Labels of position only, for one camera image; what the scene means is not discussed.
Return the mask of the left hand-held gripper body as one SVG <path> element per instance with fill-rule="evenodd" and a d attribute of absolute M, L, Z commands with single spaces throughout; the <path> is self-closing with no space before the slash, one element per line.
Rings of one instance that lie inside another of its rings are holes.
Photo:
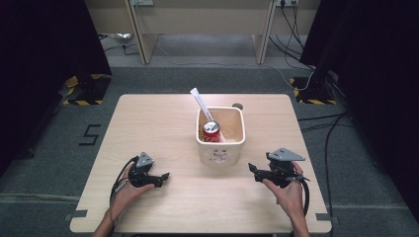
<path fill-rule="evenodd" d="M 154 184 L 153 178 L 148 172 L 154 164 L 154 159 L 145 152 L 141 152 L 134 158 L 134 164 L 128 172 L 129 182 L 136 188 L 143 187 L 148 184 Z"/>

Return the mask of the red soda can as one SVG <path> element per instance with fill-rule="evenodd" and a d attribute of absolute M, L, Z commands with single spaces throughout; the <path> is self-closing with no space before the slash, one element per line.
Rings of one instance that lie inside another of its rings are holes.
<path fill-rule="evenodd" d="M 203 141 L 204 142 L 220 142 L 220 127 L 215 120 L 209 120 L 203 125 Z"/>

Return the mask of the person's left hand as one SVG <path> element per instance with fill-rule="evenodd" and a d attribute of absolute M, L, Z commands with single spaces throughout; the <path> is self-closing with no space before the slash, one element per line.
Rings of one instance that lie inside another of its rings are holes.
<path fill-rule="evenodd" d="M 129 168 L 126 168 L 123 177 L 118 182 L 117 191 L 112 197 L 109 215 L 113 222 L 140 196 L 155 188 L 153 184 L 148 184 L 140 188 L 134 187 L 128 180 L 128 171 Z"/>

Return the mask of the cream square plastic bin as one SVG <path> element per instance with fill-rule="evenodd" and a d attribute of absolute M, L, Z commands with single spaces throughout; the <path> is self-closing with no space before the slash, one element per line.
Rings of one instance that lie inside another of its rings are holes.
<path fill-rule="evenodd" d="M 206 165 L 229 166 L 239 158 L 246 140 L 242 111 L 234 107 L 209 107 L 209 112 L 220 125 L 223 142 L 204 141 L 203 125 L 208 120 L 201 109 L 197 111 L 196 140 L 201 161 Z"/>

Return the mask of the person's right hand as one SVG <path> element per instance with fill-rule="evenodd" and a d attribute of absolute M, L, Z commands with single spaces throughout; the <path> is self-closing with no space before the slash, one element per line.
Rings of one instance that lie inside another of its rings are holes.
<path fill-rule="evenodd" d="M 276 197 L 276 203 L 291 220 L 305 219 L 300 181 L 291 181 L 285 188 L 280 188 L 267 179 L 263 180 L 263 184 L 273 193 Z"/>

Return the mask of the yellow-black striped stand base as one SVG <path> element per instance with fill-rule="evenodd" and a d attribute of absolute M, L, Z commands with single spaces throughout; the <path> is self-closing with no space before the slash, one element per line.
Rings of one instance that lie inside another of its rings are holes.
<path fill-rule="evenodd" d="M 86 84 L 80 83 L 76 76 L 66 80 L 68 88 L 64 105 L 94 106 L 101 105 L 112 77 L 106 74 L 91 74 Z"/>
<path fill-rule="evenodd" d="M 323 83 L 312 83 L 309 77 L 294 77 L 290 80 L 293 94 L 298 103 L 335 105 L 336 100 Z"/>

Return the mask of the black curtain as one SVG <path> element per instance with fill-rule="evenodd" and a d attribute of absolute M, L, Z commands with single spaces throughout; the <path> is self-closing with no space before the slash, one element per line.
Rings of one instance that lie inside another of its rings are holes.
<path fill-rule="evenodd" d="M 85 0 L 0 0 L 0 176 L 67 79 L 110 73 Z"/>
<path fill-rule="evenodd" d="M 419 0 L 320 0 L 301 57 L 338 75 L 365 140 L 419 222 Z"/>

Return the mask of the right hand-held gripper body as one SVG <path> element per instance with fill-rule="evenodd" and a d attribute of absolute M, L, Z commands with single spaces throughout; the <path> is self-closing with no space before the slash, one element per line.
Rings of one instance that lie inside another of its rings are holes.
<path fill-rule="evenodd" d="M 285 188 L 291 181 L 306 181 L 306 177 L 296 172 L 293 165 L 293 161 L 304 161 L 303 156 L 281 147 L 274 152 L 267 152 L 266 157 L 270 161 L 270 180 L 275 185 Z"/>

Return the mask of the crumpled silver foil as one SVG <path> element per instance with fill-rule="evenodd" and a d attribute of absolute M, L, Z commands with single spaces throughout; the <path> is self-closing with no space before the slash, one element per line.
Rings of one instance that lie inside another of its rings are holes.
<path fill-rule="evenodd" d="M 132 34 L 128 34 L 128 33 L 111 34 L 111 38 L 119 43 L 125 44 L 132 40 Z"/>

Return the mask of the light wooden desk panel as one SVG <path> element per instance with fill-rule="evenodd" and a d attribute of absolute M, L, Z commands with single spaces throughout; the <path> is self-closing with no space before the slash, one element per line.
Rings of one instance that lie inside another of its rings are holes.
<path fill-rule="evenodd" d="M 151 8 L 154 6 L 154 2 L 153 0 L 125 0 L 125 3 L 133 34 L 137 41 L 137 49 L 141 62 L 148 64 L 157 44 L 158 34 L 151 34 L 146 30 L 146 26 L 141 20 L 139 13 L 140 8 Z"/>
<path fill-rule="evenodd" d="M 255 52 L 256 63 L 261 65 L 264 63 L 269 36 L 273 25 L 276 12 L 276 0 L 269 0 L 265 24 L 263 26 L 262 34 L 252 35 L 251 40 Z"/>

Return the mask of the white paper-wrapped straw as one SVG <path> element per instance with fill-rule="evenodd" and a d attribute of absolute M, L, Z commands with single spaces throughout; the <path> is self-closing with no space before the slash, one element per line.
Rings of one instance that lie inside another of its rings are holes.
<path fill-rule="evenodd" d="M 212 117 L 212 115 L 211 115 L 209 109 L 207 108 L 204 100 L 202 99 L 202 97 L 201 97 L 198 89 L 197 88 L 193 88 L 190 91 L 190 93 L 195 97 L 197 103 L 199 104 L 202 112 L 205 114 L 205 116 L 207 117 L 207 119 L 208 120 L 214 120 L 214 118 Z M 219 139 L 220 139 L 220 142 L 224 142 L 224 143 L 226 142 L 226 140 L 225 140 L 222 132 L 219 134 Z"/>

